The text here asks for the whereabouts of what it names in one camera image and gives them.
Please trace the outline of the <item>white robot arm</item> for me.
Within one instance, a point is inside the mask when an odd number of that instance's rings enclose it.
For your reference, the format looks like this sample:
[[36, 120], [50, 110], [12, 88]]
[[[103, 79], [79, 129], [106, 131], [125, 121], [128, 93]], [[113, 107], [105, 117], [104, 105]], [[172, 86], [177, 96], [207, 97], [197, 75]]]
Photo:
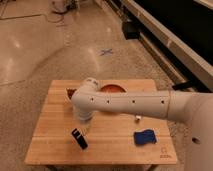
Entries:
[[73, 93], [71, 103], [82, 121], [89, 120], [94, 111], [104, 111], [184, 123], [189, 128], [185, 171], [213, 171], [213, 93], [105, 93], [98, 80], [87, 78]]

